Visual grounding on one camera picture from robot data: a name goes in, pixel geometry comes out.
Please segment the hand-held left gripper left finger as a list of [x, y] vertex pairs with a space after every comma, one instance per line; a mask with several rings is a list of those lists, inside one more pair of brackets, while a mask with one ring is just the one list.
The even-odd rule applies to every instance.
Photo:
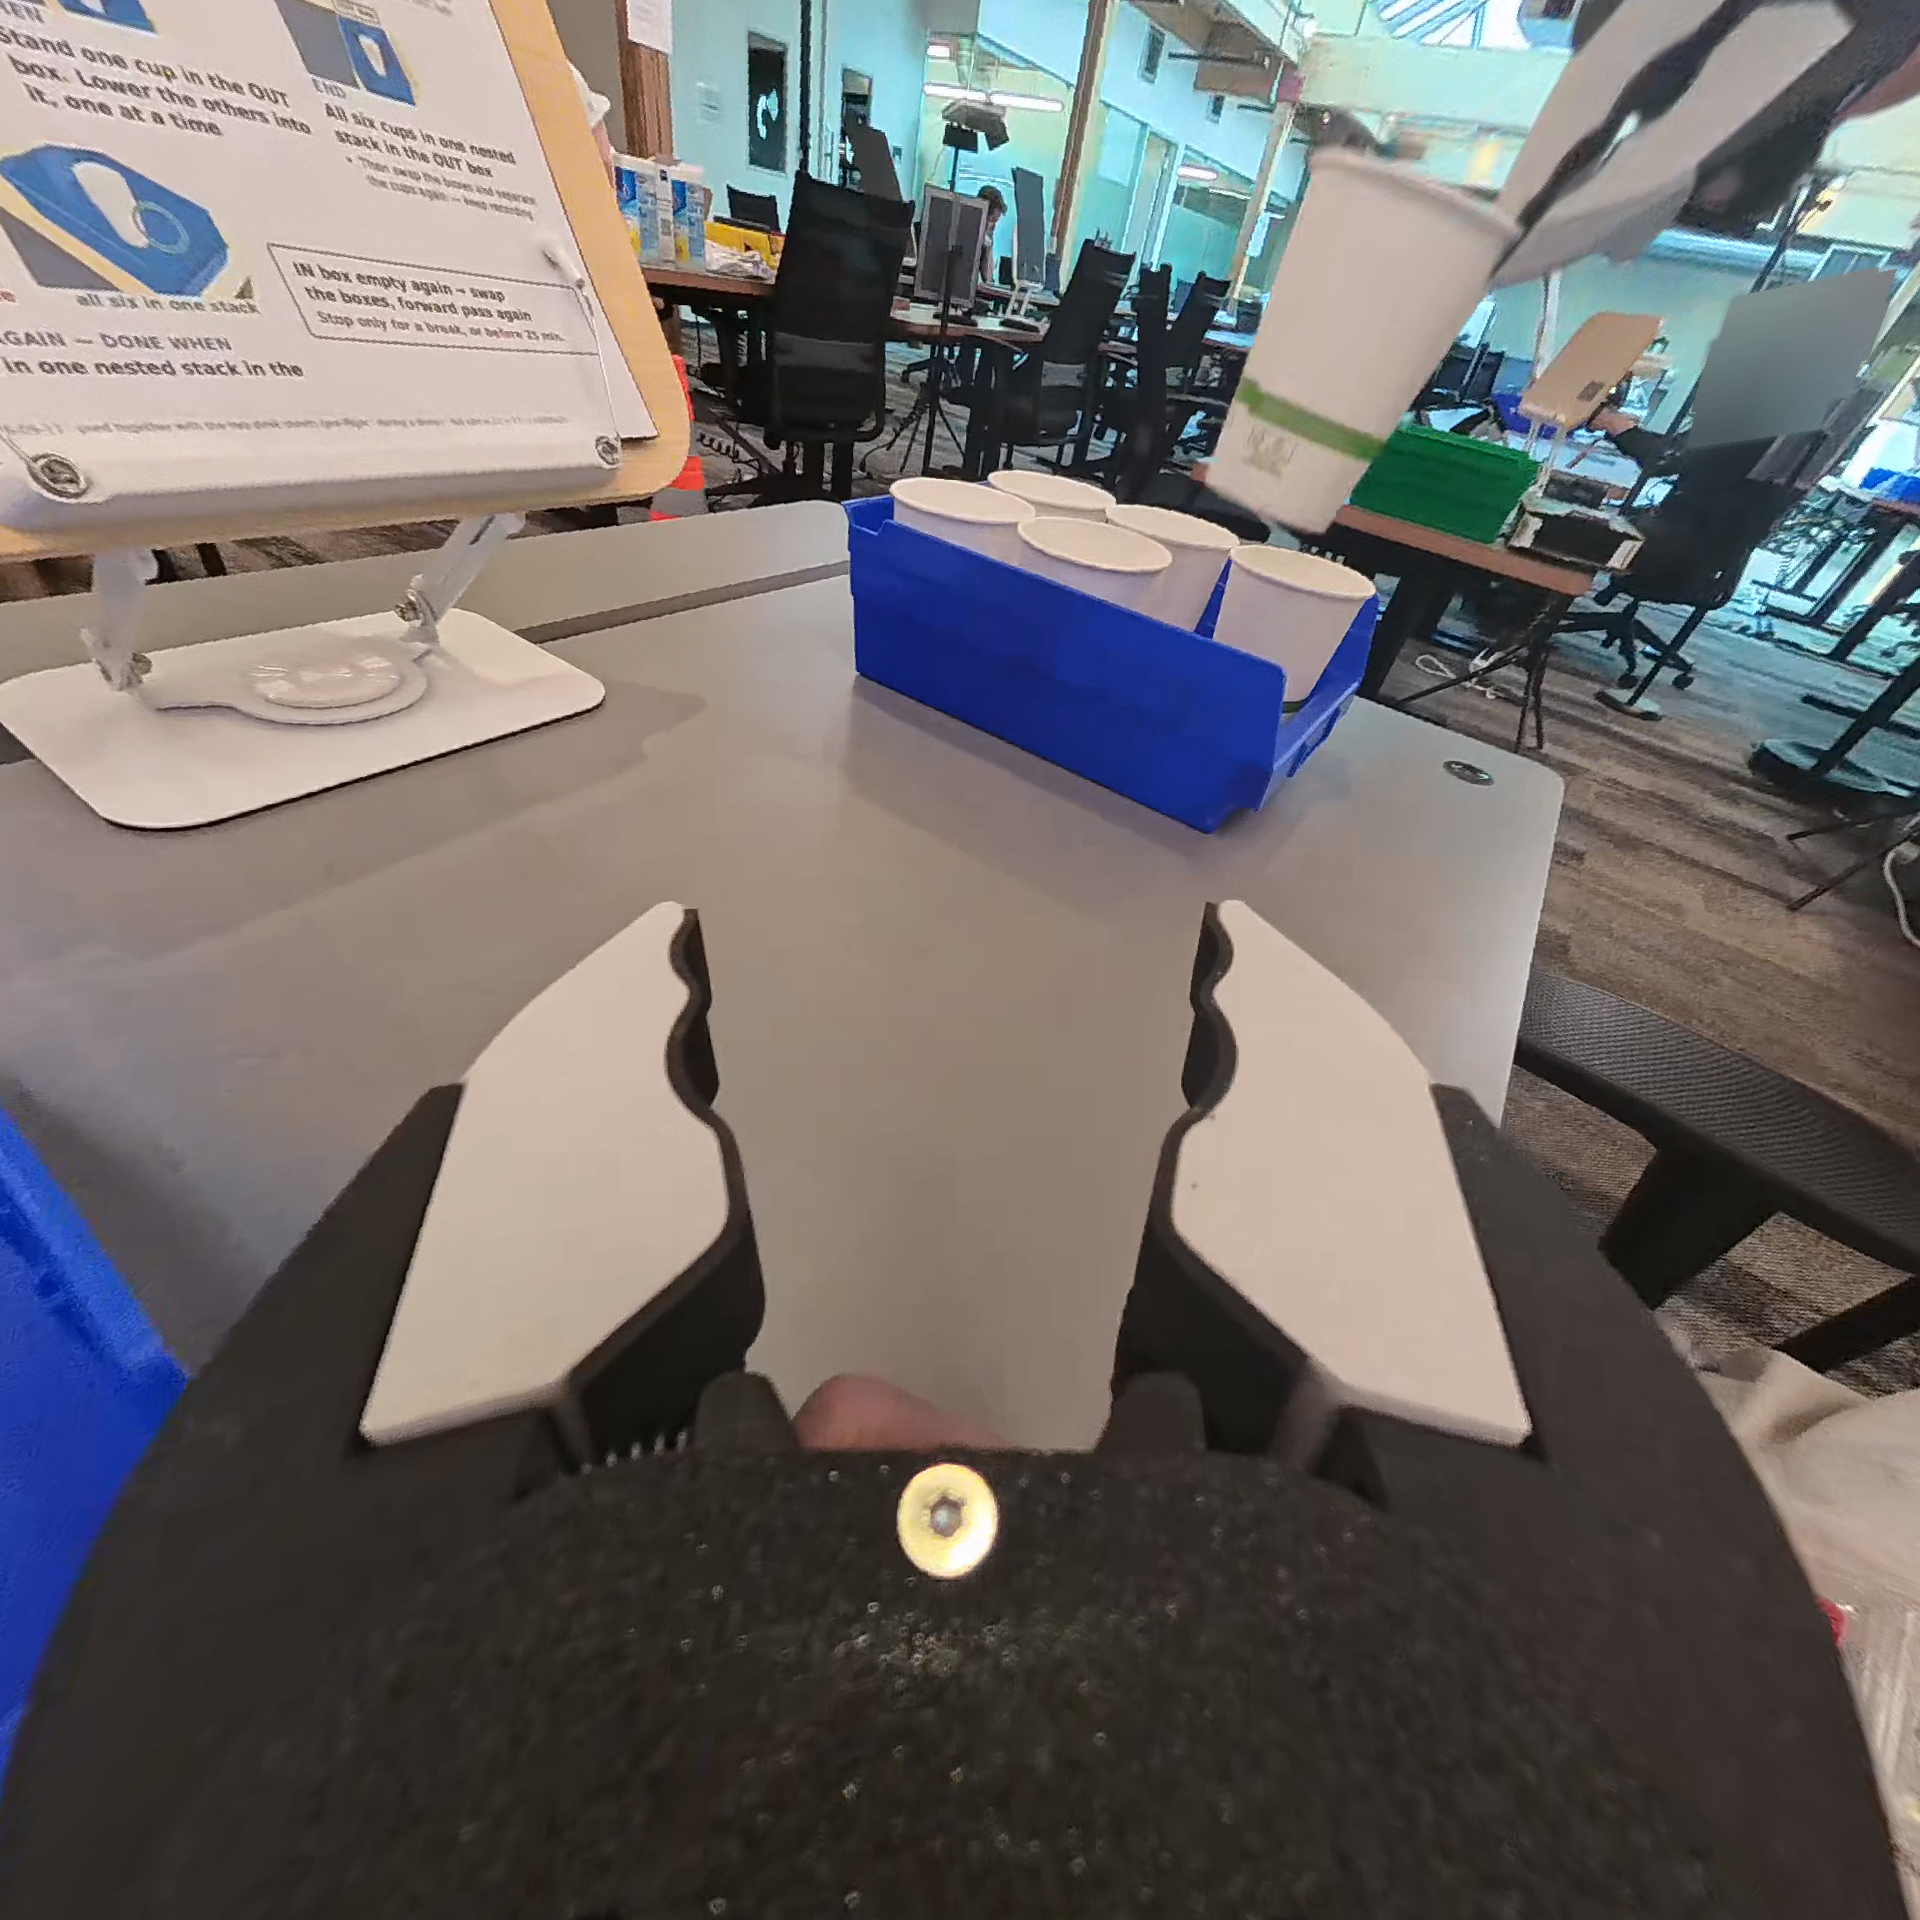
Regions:
[[763, 1279], [710, 1007], [700, 915], [658, 902], [474, 1061], [358, 1420], [369, 1444], [533, 1412], [577, 1462], [663, 1451], [746, 1365]]

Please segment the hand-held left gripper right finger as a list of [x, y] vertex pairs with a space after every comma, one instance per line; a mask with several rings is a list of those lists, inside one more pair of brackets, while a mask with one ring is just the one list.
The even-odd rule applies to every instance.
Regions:
[[1300, 1469], [1364, 1414], [1522, 1451], [1529, 1406], [1418, 1054], [1246, 900], [1205, 908], [1189, 1006], [1113, 1394], [1181, 1378], [1211, 1450]]

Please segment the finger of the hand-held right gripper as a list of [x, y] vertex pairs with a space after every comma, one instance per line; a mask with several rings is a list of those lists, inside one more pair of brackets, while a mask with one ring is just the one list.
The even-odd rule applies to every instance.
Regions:
[[1623, 142], [1707, 159], [1847, 39], [1837, 4], [1619, 4], [1569, 59], [1499, 210], [1579, 175]]
[[1698, 167], [1698, 155], [1635, 155], [1623, 142], [1579, 175], [1543, 185], [1521, 207], [1490, 283], [1548, 279], [1585, 255], [1633, 259], [1686, 203]]

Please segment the blue plastic bin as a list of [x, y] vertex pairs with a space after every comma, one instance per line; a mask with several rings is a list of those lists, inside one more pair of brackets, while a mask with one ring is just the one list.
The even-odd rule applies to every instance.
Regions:
[[1260, 811], [1359, 693], [1364, 603], [1310, 694], [1222, 644], [1214, 588], [1194, 630], [845, 506], [854, 673], [878, 689], [1157, 811], [1217, 833]]
[[186, 1390], [133, 1289], [2, 1118], [2, 1750], [65, 1601]]

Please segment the person's left hand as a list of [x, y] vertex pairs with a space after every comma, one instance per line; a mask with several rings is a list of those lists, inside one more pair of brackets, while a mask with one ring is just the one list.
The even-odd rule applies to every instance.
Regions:
[[876, 1375], [841, 1374], [822, 1381], [791, 1423], [804, 1450], [821, 1451], [947, 1457], [1005, 1450], [996, 1431]]

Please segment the green plastic crate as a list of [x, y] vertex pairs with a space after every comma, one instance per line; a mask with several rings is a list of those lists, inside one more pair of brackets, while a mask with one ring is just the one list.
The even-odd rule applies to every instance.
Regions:
[[1357, 479], [1350, 506], [1494, 545], [1537, 486], [1540, 467], [1522, 449], [1401, 422]]

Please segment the wood-edged desk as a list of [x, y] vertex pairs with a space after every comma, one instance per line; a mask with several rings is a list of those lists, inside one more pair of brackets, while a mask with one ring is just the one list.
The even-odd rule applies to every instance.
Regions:
[[[1370, 561], [1373, 575], [1383, 574], [1395, 585], [1359, 673], [1362, 699], [1405, 713], [1443, 690], [1489, 689], [1499, 673], [1518, 666], [1522, 689], [1516, 751], [1546, 750], [1546, 674], [1551, 642], [1574, 601], [1594, 588], [1590, 570], [1540, 561], [1501, 542], [1446, 534], [1418, 521], [1366, 511], [1353, 502], [1340, 507], [1331, 529], [1314, 534], [1313, 545], [1355, 570]], [[1516, 636], [1470, 670], [1450, 679], [1428, 679], [1393, 699], [1385, 686], [1403, 654], [1434, 639], [1451, 603], [1475, 585], [1522, 588], [1534, 597], [1534, 606]]]

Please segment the cream shirt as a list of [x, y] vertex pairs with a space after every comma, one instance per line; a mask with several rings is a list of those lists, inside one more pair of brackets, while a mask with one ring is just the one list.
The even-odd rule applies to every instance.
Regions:
[[1769, 1348], [1695, 1372], [1835, 1619], [1918, 1915], [1918, 1390], [1867, 1397]]

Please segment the orange traffic cone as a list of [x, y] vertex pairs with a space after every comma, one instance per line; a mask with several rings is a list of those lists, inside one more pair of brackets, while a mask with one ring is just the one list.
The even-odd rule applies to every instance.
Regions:
[[693, 395], [689, 383], [689, 372], [683, 356], [678, 353], [670, 354], [675, 370], [678, 375], [681, 394], [689, 407], [689, 460], [678, 470], [678, 477], [655, 492], [646, 502], [646, 519], [650, 521], [675, 521], [675, 519], [691, 519], [691, 517], [707, 517], [709, 515], [709, 495], [707, 495], [707, 476], [702, 450], [693, 430], [698, 428], [698, 413], [693, 409]]

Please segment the black office chair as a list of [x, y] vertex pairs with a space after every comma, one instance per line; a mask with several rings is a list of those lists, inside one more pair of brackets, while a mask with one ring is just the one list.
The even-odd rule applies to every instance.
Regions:
[[815, 175], [791, 183], [775, 290], [758, 311], [758, 358], [735, 415], [754, 425], [779, 470], [754, 484], [757, 502], [802, 495], [845, 500], [854, 450], [890, 415], [884, 354], [913, 206]]

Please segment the white blue cartons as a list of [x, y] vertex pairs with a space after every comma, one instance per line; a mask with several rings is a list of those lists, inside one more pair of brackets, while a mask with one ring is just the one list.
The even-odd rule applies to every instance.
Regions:
[[646, 270], [707, 270], [710, 189], [695, 162], [614, 155], [614, 203]]

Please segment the printed instruction sheet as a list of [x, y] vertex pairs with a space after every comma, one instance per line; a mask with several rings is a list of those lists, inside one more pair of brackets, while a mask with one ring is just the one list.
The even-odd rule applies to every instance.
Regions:
[[598, 489], [658, 425], [543, 4], [5, 4], [5, 525]]

